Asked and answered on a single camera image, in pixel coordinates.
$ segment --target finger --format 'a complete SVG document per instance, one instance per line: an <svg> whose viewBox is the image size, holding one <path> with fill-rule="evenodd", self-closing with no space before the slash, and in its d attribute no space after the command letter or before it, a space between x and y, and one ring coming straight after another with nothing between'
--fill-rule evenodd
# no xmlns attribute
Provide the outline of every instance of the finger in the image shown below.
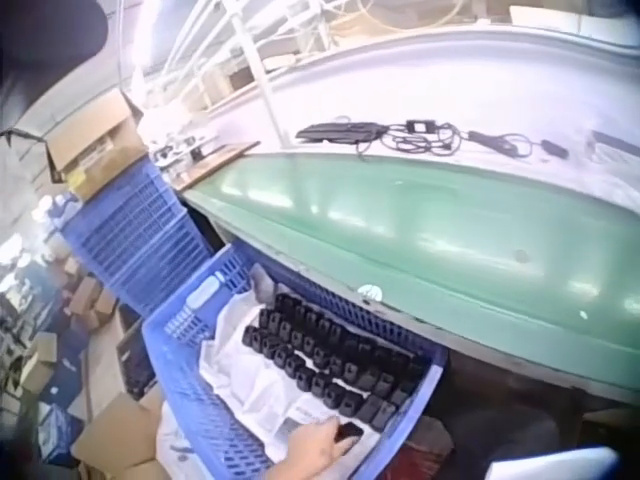
<svg viewBox="0 0 640 480"><path fill-rule="evenodd" d="M346 454L356 443L358 443L358 440L360 440L360 437L349 437L336 443L333 446L333 458L338 459Z"/></svg>

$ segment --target stacked blue crate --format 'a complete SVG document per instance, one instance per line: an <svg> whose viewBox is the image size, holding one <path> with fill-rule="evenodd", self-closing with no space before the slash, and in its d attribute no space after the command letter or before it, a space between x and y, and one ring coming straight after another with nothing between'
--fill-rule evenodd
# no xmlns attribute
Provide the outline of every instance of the stacked blue crate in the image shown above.
<svg viewBox="0 0 640 480"><path fill-rule="evenodd" d="M143 317L211 257L148 156L83 204L60 233L85 267Z"/></svg>
<svg viewBox="0 0 640 480"><path fill-rule="evenodd" d="M38 426L38 445L43 463L75 468L78 460L71 455L71 445L82 433L84 423L62 408L52 406Z"/></svg>

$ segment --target metal pipe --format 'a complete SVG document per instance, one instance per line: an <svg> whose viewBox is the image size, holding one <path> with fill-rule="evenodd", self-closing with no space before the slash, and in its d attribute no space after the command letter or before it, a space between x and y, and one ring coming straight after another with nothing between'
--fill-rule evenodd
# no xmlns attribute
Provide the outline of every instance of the metal pipe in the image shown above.
<svg viewBox="0 0 640 480"><path fill-rule="evenodd" d="M262 91L262 99L264 101L265 108L267 109L269 119L271 120L271 126L280 141L280 148L291 148L291 142L289 141L288 135L280 128L278 115L276 114L275 106L273 104L273 90L269 84L267 72L264 70L262 59L258 53L258 48L256 47L256 44L253 43L251 34L247 31L244 23L242 23L242 10L238 6L239 2L237 0L222 0L222 3L227 9L227 13L231 15L231 24L236 31L238 42L247 57L253 78L255 78L258 87Z"/></svg>
<svg viewBox="0 0 640 480"><path fill-rule="evenodd" d="M209 0L209 4L202 12L202 14L200 14L201 10L203 9L203 6L207 2L207 0L198 0L198 3L194 5L193 9L189 13L187 21L180 29L180 32L178 32L178 37L176 38L176 41L171 48L169 57L167 58L164 67L162 67L162 72L160 73L161 78L166 75L167 71L176 61L176 59L180 58L180 55L182 55L184 50L187 48L187 46L193 39L193 36L198 32L198 30L200 30L207 17L215 8L217 1L218 0Z"/></svg>
<svg viewBox="0 0 640 480"><path fill-rule="evenodd" d="M122 72L122 30L124 24L124 1L118 0L116 6L116 34L118 35L118 85L124 88L124 74Z"/></svg>

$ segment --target cable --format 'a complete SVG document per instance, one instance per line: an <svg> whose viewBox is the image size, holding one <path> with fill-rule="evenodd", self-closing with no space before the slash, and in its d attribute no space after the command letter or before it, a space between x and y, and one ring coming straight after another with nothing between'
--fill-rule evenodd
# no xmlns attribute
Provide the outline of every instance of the cable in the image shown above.
<svg viewBox="0 0 640 480"><path fill-rule="evenodd" d="M453 5L453 8L451 9L451 11L448 14L446 14L444 17L442 17L440 20L430 25L422 25L420 27L413 27L413 28L397 28L397 27L392 27L391 25L387 25L386 23L382 22L381 20L378 20L368 12L368 9L371 7L371 4L373 3L374 0L371 0L371 2L369 2L369 5L366 10L364 8L364 5L362 5L362 0L356 0L356 1L358 2L358 8L360 9L360 12L362 14L368 17L376 25L394 32L412 32L415 30L421 30L423 28L440 27L446 24L447 22L449 22L449 20L451 20L453 17L455 17L458 14L458 12L462 9L462 6L464 5L464 2L465 2L465 0L455 0L456 3Z"/></svg>

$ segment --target white object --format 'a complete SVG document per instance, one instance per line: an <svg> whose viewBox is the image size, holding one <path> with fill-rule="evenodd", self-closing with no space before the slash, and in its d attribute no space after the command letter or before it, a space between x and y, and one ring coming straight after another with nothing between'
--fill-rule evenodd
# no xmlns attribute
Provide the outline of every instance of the white object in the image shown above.
<svg viewBox="0 0 640 480"><path fill-rule="evenodd" d="M220 281L214 276L208 277L195 292L187 297L187 306L195 312L218 291L218 288L220 288Z"/></svg>
<svg viewBox="0 0 640 480"><path fill-rule="evenodd" d="M599 480L615 466L610 448L588 448L544 457L494 462L485 480Z"/></svg>
<svg viewBox="0 0 640 480"><path fill-rule="evenodd" d="M172 480L213 480L178 426L169 404L162 405L156 435L156 458Z"/></svg>

